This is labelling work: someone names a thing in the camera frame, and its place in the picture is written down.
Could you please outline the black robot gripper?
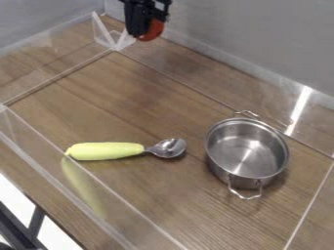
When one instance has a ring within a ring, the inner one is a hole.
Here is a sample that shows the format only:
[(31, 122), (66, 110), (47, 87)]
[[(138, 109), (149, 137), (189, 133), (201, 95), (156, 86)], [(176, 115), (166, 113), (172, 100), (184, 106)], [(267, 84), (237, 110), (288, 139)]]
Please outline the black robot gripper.
[(125, 27), (133, 37), (148, 31), (152, 19), (165, 21), (169, 16), (172, 0), (118, 0), (124, 3)]

